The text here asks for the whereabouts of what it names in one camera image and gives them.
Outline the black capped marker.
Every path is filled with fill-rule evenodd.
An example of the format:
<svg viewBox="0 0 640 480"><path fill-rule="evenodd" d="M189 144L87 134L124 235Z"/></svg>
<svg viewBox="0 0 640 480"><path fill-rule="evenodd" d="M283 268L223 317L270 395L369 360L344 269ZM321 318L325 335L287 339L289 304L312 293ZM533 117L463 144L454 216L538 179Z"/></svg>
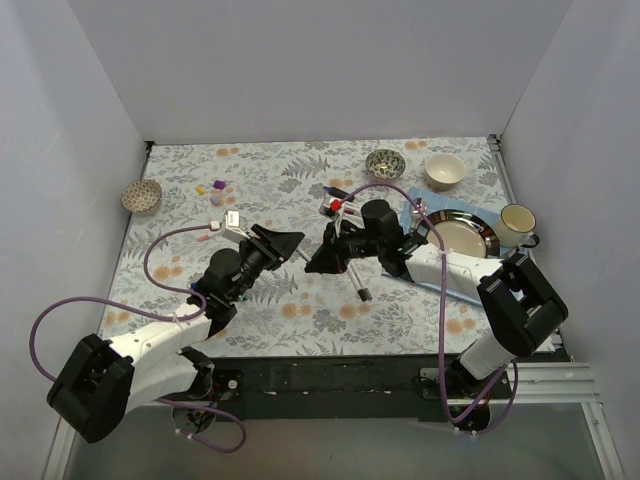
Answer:
<svg viewBox="0 0 640 480"><path fill-rule="evenodd" d="M349 278L360 298L361 301L365 301L366 298L362 296L362 292L364 291L364 287L361 285L361 282L357 276L357 272L352 264L349 264L347 267L347 273Z"/></svg>

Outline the purple black highlighter pen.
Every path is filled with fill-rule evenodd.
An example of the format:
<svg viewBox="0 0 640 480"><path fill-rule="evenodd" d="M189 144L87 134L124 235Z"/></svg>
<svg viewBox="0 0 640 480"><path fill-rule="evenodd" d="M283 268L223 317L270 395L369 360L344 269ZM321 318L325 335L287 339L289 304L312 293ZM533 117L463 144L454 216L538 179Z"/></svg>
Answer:
<svg viewBox="0 0 640 480"><path fill-rule="evenodd" d="M338 199L344 199L348 195L347 192L334 186L324 186L323 189L331 197L338 198Z"/></svg>

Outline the green capped marker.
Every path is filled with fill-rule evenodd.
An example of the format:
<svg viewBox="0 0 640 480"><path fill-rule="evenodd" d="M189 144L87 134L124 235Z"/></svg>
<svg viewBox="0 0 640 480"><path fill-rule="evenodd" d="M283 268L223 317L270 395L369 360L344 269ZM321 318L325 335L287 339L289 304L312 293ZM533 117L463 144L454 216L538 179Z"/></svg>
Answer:
<svg viewBox="0 0 640 480"><path fill-rule="evenodd" d="M296 252L305 262L308 263L310 261L310 257L303 250L298 248L296 249Z"/></svg>

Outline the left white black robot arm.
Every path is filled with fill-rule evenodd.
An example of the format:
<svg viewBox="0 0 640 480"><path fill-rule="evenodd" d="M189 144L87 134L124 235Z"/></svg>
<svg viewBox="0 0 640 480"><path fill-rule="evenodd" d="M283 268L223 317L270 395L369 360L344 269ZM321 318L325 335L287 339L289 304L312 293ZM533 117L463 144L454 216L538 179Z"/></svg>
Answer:
<svg viewBox="0 0 640 480"><path fill-rule="evenodd" d="M236 248L213 253L174 314L108 339L96 334L81 339L54 380L47 404L85 441L95 443L148 402L172 394L205 398L212 390L214 363L194 344L222 331L260 274L289 260L303 238L301 232L253 225Z"/></svg>

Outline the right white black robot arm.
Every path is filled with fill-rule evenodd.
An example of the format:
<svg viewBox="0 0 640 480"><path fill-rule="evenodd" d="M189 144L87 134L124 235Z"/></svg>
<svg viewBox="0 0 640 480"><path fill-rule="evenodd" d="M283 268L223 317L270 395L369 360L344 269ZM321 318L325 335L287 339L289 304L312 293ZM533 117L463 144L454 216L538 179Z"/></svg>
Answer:
<svg viewBox="0 0 640 480"><path fill-rule="evenodd" d="M479 301L490 330L438 375L440 387L475 397L499 368L531 356L567 319L568 308L531 258L478 258L447 248L429 216L406 232L385 200L361 206L330 197L319 208L329 222L308 273L342 274L354 259L375 257L394 278L440 286Z"/></svg>

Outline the floral dark patterned bowl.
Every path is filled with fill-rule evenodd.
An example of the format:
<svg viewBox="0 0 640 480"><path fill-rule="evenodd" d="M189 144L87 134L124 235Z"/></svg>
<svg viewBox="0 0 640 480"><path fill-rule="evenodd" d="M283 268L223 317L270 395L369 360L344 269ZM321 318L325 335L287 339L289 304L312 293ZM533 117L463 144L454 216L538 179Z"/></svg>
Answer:
<svg viewBox="0 0 640 480"><path fill-rule="evenodd" d="M406 167L404 156L391 149L374 150L365 159L365 170L374 182L395 181L405 173Z"/></svg>

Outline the floral tablecloth mat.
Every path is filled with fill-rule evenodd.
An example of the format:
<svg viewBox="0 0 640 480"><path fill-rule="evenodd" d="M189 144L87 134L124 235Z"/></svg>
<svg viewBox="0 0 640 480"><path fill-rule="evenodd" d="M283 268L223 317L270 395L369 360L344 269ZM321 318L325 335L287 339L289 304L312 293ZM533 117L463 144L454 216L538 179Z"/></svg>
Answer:
<svg viewBox="0 0 640 480"><path fill-rule="evenodd" d="M370 179L365 159L377 149L404 156L399 179ZM505 206L483 137L152 147L145 175L161 185L161 205L130 222L101 333L127 333L143 326L148 312L166 315L177 308L211 255L226 246L218 236L198 242L204 234L199 226L227 210L238 211L245 226L303 232L301 249L310 255L326 225L318 212L324 186L360 189L363 200L384 198L401 211L404 194L425 186L425 162L437 153L454 154L466 166L451 198L494 212ZM214 189L215 180L226 188ZM212 205L211 197L220 204ZM441 300L427 288L386 277L373 258L356 267L371 301L360 300L347 276L308 274L304 260L292 256L260 276L234 319L201 350L213 357L424 354L439 346L458 353L489 329L478 306Z"/></svg>

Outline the blue checked cloth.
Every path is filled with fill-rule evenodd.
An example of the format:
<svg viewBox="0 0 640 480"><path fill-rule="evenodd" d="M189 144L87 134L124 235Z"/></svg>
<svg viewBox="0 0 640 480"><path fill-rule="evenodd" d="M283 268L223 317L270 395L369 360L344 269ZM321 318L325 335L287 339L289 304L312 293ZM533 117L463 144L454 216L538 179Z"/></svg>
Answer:
<svg viewBox="0 0 640 480"><path fill-rule="evenodd" d="M413 200L418 197L423 199L426 203L426 216L439 210L461 210L480 217L492 228L499 217L496 212L446 195L433 193L427 189L413 187L409 190L409 196ZM426 229L422 226L417 226L416 221L412 221L410 218L411 207L409 202L405 203L399 217L399 224L406 233L416 233L425 238ZM412 255L408 267L410 274L408 281L410 283L415 283L434 292L441 290L441 258L438 248L439 244L433 245L427 242L420 247L418 253ZM477 258L455 253L453 250L450 251L451 254L447 259L446 294L476 306L481 304L477 292L480 279L494 273L499 268L501 261L513 252L511 248L501 246L499 257Z"/></svg>

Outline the dark rimmed dinner plate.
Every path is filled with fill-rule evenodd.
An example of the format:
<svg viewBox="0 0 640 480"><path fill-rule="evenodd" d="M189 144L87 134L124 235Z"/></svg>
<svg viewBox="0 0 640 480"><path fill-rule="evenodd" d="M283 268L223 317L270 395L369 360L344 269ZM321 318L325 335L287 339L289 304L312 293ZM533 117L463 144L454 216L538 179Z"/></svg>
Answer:
<svg viewBox="0 0 640 480"><path fill-rule="evenodd" d="M493 228L470 212L445 209L429 214L427 219L433 228L425 221L421 226L426 229L424 236L428 243L438 245L436 234L439 233L444 246L455 253L477 258L499 257L501 254L501 245Z"/></svg>

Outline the cream ceramic bowl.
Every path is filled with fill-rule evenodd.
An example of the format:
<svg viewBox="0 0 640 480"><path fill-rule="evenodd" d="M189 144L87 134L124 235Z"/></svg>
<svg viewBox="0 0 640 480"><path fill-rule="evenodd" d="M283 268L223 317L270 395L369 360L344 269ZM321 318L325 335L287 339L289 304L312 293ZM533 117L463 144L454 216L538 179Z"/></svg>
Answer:
<svg viewBox="0 0 640 480"><path fill-rule="evenodd" d="M454 154L438 153L425 163L427 184L439 191L447 191L461 183L466 177L466 166Z"/></svg>

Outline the patterned bowl at left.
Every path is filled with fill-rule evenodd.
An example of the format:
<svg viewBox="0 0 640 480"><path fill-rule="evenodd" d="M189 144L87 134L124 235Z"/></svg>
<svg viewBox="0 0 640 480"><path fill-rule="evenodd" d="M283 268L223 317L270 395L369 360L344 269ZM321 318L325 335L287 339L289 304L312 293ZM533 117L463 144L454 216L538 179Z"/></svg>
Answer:
<svg viewBox="0 0 640 480"><path fill-rule="evenodd" d="M133 214L151 214L160 207L161 200L161 185L149 179L133 182L121 195L122 206Z"/></svg>

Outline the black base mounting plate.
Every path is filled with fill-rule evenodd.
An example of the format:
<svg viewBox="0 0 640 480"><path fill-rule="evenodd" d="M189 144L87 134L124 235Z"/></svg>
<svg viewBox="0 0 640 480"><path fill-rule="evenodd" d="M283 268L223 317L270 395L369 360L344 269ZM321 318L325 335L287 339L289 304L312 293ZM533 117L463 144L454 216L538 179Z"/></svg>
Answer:
<svg viewBox="0 0 640 480"><path fill-rule="evenodd" d="M446 420L435 355L227 358L214 362L213 398L243 420Z"/></svg>

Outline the aluminium frame rail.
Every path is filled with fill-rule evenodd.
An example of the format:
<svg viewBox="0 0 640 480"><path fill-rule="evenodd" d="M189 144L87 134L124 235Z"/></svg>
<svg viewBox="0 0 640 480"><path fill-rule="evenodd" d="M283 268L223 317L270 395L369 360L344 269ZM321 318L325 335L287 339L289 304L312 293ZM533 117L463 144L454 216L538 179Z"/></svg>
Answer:
<svg viewBox="0 0 640 480"><path fill-rule="evenodd" d="M502 403L509 396L524 403L590 403L601 395L585 363L525 361L509 368L488 394L485 384L469 385L460 375L441 383L432 357L284 357L220 359L197 371L183 357L145 372L136 372L130 383L111 387L94 383L85 387L74 382L71 390L82 398L104 389L124 397L129 408L158 398L203 401L214 398L240 401L252 394L379 393L416 392L436 401L445 389L452 405L469 403L474 397Z"/></svg>

